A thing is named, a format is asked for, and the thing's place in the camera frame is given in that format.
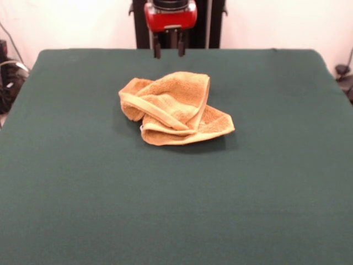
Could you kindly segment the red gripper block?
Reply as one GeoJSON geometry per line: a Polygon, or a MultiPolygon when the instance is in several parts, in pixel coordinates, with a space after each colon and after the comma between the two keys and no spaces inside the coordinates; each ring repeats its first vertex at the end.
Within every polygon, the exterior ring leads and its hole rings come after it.
{"type": "MultiPolygon", "coordinates": [[[[196,2],[187,2],[186,6],[179,10],[167,10],[156,6],[156,2],[147,2],[144,6],[147,27],[150,31],[166,31],[169,29],[181,29],[178,31],[178,55],[185,55],[185,40],[182,30],[191,29],[197,20],[196,2]]],[[[154,58],[161,57],[161,44],[157,33],[153,33],[154,58]]]]}

